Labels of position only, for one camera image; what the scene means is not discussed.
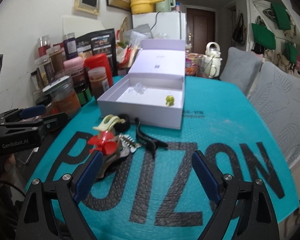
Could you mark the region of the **grey leaf cushion near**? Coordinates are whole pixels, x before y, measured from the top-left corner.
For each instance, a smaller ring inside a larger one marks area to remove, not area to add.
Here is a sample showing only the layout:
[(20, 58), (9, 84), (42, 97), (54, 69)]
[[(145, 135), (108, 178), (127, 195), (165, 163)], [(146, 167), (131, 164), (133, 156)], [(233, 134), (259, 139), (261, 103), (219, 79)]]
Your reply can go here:
[(300, 78), (262, 64), (248, 99), (275, 138), (287, 164), (300, 160)]

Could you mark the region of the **brown sauce jar clear lid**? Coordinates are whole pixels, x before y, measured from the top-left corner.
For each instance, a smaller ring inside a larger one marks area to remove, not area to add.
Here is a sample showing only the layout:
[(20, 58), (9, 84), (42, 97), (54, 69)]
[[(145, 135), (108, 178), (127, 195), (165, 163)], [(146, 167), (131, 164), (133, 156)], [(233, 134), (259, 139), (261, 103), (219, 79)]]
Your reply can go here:
[(88, 72), (91, 91), (97, 101), (109, 88), (109, 83), (104, 67), (91, 69)]

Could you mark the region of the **clear plastic hair clip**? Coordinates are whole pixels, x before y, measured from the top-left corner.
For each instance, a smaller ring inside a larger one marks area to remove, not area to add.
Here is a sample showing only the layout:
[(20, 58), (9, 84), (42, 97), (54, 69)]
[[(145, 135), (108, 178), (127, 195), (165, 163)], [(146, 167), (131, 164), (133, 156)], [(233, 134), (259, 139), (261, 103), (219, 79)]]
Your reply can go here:
[(132, 93), (132, 94), (142, 95), (142, 94), (145, 94), (147, 92), (147, 87), (139, 82), (136, 85), (131, 86), (128, 89), (128, 92)]

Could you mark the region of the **green tote bag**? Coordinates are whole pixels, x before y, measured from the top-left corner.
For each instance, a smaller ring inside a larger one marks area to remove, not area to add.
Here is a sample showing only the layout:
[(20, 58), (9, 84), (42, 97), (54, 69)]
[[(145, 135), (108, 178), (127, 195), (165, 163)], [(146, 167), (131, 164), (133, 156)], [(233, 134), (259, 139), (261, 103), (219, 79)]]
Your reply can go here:
[(256, 23), (252, 23), (251, 26), (255, 43), (262, 45), (269, 50), (276, 49), (275, 35), (269, 29)]

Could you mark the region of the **lilac gift box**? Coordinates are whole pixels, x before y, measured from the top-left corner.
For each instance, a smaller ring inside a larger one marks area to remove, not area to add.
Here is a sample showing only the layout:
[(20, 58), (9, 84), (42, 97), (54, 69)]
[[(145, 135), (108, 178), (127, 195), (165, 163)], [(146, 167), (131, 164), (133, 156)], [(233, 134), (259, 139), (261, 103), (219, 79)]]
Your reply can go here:
[[(147, 92), (132, 94), (128, 89), (142, 83)], [(174, 96), (174, 105), (166, 106), (166, 96)], [(163, 128), (180, 129), (185, 97), (185, 41), (149, 39), (127, 75), (98, 98), (102, 117), (126, 114), (130, 120)]]

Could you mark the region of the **white teapot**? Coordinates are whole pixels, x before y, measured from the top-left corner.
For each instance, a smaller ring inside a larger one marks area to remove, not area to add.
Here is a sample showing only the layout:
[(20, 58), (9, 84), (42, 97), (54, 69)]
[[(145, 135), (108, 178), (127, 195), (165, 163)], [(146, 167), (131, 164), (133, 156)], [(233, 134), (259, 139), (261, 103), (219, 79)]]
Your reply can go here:
[(219, 44), (216, 42), (209, 42), (206, 45), (206, 51), (204, 54), (204, 74), (209, 78), (218, 77), (221, 62), (222, 58)]

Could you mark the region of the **dark purple jar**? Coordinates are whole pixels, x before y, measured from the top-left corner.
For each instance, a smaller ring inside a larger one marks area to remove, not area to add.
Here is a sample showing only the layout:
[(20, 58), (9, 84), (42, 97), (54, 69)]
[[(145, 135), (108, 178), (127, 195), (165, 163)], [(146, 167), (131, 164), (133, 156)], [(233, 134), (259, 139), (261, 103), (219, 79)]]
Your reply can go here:
[(78, 57), (75, 33), (69, 33), (63, 36), (63, 46), (67, 60)]

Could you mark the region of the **green label black jar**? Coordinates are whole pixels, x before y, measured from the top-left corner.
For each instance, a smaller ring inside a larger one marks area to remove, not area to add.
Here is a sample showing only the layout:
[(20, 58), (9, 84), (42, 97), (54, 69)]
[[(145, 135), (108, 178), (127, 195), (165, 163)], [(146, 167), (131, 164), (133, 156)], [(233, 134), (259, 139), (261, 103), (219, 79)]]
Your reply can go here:
[(84, 106), (91, 101), (91, 92), (86, 82), (75, 85), (74, 89), (81, 106)]

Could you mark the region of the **red cylindrical canister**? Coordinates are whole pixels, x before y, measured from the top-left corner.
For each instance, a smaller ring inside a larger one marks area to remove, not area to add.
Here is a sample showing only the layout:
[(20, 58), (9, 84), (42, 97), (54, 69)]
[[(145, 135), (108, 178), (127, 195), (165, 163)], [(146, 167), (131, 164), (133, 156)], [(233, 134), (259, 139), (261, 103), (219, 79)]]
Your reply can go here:
[(85, 59), (84, 67), (86, 68), (87, 71), (95, 68), (104, 67), (106, 70), (106, 75), (110, 87), (114, 84), (110, 63), (105, 53), (96, 54), (94, 56)]

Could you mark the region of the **cream claw hair clip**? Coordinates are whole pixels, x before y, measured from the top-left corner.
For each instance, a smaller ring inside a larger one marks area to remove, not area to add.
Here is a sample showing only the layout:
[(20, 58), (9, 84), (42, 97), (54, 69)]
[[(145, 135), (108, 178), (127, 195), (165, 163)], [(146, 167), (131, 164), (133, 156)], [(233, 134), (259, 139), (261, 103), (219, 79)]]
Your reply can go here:
[(98, 132), (111, 131), (116, 124), (124, 124), (126, 121), (117, 115), (107, 115), (98, 126), (94, 126), (93, 130)]

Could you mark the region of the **yellow green lollipop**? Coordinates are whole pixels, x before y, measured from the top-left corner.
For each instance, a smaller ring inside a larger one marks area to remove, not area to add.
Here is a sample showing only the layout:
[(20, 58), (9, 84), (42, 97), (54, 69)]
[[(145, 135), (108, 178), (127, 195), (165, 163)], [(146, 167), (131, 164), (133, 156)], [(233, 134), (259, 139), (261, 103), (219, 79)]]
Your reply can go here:
[(166, 106), (171, 107), (174, 105), (174, 96), (168, 95), (166, 96)]

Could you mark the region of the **teal bubble mat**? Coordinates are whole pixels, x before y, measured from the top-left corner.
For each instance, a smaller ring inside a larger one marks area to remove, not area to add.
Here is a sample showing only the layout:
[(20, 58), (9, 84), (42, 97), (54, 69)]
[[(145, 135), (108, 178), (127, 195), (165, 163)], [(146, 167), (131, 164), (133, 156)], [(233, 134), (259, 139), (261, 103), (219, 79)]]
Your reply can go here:
[(141, 129), (168, 148), (152, 155), (141, 147), (93, 185), (79, 207), (98, 239), (197, 239), (213, 203), (192, 169), (196, 150), (238, 180), (262, 179), (279, 222), (298, 207), (275, 139), (233, 84), (187, 77), (181, 129)]

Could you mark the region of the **black banana hair clip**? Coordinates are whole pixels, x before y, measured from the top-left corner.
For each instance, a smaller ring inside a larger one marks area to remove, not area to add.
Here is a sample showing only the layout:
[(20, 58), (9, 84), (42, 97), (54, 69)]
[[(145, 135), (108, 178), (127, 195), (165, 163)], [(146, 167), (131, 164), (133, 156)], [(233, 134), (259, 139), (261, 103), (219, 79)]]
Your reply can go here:
[(151, 137), (146, 133), (144, 133), (141, 130), (140, 127), (141, 124), (138, 118), (135, 118), (135, 123), (136, 123), (136, 139), (141, 145), (145, 146), (146, 151), (148, 151), (152, 155), (153, 159), (155, 159), (155, 154), (158, 148), (163, 148), (163, 149), (168, 148), (168, 143), (155, 139), (154, 137)]

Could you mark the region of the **grey leaf cushion far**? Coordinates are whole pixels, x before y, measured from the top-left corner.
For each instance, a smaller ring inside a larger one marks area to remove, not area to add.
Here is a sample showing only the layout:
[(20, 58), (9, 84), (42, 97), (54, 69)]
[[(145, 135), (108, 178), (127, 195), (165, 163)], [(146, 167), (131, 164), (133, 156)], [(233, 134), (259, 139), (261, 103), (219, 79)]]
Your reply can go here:
[(236, 85), (247, 96), (260, 71), (261, 64), (262, 59), (255, 53), (230, 47), (220, 80)]

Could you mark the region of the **black snack bag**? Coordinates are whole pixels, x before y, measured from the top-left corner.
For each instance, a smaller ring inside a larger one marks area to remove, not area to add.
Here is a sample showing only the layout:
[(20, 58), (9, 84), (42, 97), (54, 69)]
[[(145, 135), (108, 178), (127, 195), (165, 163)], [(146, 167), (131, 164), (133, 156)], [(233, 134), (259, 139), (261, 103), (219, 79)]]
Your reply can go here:
[(86, 45), (90, 45), (92, 54), (105, 53), (111, 73), (113, 76), (118, 76), (117, 57), (116, 57), (116, 37), (115, 30), (106, 29), (94, 31), (76, 38), (77, 49)]

